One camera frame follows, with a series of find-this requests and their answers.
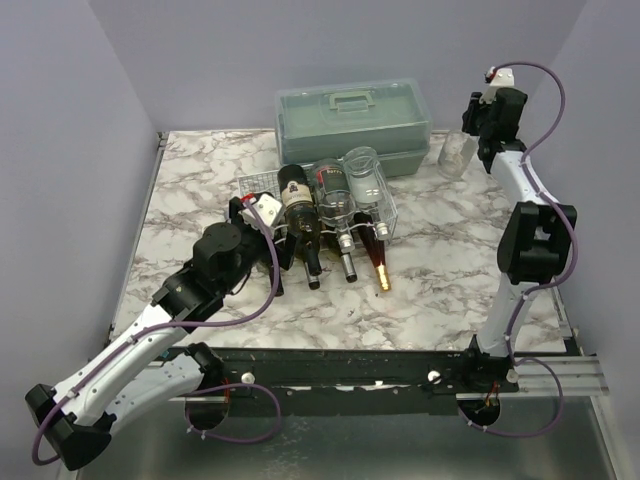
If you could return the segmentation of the clear bottle cream label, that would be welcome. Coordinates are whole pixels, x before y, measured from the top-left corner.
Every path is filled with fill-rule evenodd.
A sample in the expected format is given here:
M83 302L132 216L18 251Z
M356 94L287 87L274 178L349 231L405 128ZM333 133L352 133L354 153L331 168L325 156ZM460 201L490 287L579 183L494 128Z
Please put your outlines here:
M448 179L460 179L477 149L475 137L460 130L449 131L437 160L439 173Z

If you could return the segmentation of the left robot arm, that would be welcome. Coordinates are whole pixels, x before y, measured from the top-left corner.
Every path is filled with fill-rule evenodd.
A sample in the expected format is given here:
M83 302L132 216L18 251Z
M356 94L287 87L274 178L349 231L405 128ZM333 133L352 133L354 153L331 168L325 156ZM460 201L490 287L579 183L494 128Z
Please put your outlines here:
M224 388L222 362L202 344L159 370L148 366L195 329L213 327L212 316L256 263L279 266L283 256L273 231L283 212L283 204L267 192L230 200L227 221L205 229L191 259L162 283L124 333L67 379L27 392L38 427L34 464L46 465L39 447L47 441L55 460L80 469L147 410L174 396Z

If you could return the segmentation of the clear bottle silver cap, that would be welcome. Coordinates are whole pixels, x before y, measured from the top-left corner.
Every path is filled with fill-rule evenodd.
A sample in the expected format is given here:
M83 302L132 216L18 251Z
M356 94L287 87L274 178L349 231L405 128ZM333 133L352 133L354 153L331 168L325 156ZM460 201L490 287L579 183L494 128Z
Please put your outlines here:
M377 239L389 240L389 192L377 152L368 146L354 148L344 156L343 166L358 209L371 218Z

